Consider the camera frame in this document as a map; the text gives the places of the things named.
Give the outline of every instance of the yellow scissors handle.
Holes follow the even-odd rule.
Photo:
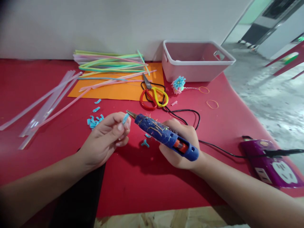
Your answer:
[[[158,107],[161,107],[161,108],[165,107],[168,104],[168,101],[169,101],[169,98],[168,98],[168,95],[166,94],[166,92],[157,88],[157,87],[152,87],[151,89],[154,91],[154,97],[155,97],[155,101],[156,101]],[[158,90],[159,92],[161,92],[165,96],[166,102],[164,104],[160,104],[158,102],[156,90]]]

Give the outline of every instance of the scissors blade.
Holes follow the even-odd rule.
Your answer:
[[[146,84],[147,89],[152,89],[152,86],[151,86],[149,80],[147,79],[147,77],[145,76],[144,73],[142,74],[142,76],[143,76],[143,80],[144,80],[144,82]]]

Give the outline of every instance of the left hand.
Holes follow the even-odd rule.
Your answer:
[[[76,153],[89,171],[102,166],[117,147],[125,146],[129,138],[131,118],[123,125],[123,112],[108,115],[91,132],[82,148]]]

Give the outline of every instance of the blue hot glue gun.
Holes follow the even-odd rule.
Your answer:
[[[187,140],[172,132],[167,126],[144,116],[127,110],[127,113],[135,119],[135,123],[160,143],[177,152],[189,161],[195,161],[199,157],[199,150]]]

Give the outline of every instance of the glue gun cord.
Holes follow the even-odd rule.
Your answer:
[[[166,91],[165,86],[160,85],[160,84],[156,84],[156,83],[152,83],[152,84],[159,85],[159,86],[161,86],[161,87],[164,88],[164,91]],[[162,102],[160,102],[160,103],[161,103],[161,104],[164,104],[164,100],[165,100],[165,96],[163,97]],[[197,111],[193,110],[193,109],[179,109],[179,110],[173,110],[173,111],[172,111],[172,110],[170,110],[170,109],[168,108],[168,106],[165,106],[165,107],[163,107],[162,109],[163,109],[165,112],[171,113],[171,114],[174,115],[175,117],[179,118],[181,121],[183,121],[183,122],[185,123],[185,125],[189,125],[189,124],[188,124],[187,121],[185,121],[182,117],[176,115],[175,112],[182,112],[182,111],[191,111],[191,112],[195,112],[195,113],[198,115],[198,118],[199,118],[199,120],[198,120],[198,122],[197,122],[197,125],[196,125],[196,127],[195,127],[195,130],[197,130],[197,128],[198,128],[199,125],[200,125],[200,114],[199,114]],[[218,146],[216,146],[216,145],[214,145],[214,144],[212,144],[212,143],[205,142],[205,141],[202,141],[202,140],[199,140],[199,142],[200,142],[200,143],[209,144],[209,145],[211,145],[211,146],[213,146],[213,147],[215,147],[215,148],[217,148],[217,149],[219,149],[219,150],[221,150],[221,151],[223,151],[223,152],[225,152],[225,153],[227,153],[227,154],[229,154],[229,155],[231,155],[231,156],[233,156],[233,157],[237,157],[237,158],[247,158],[246,156],[238,156],[238,155],[234,155],[234,154],[232,154],[232,153],[229,153],[229,152],[227,152],[226,150],[224,150],[224,149],[222,149],[222,148],[220,148],[220,147],[218,147]]]

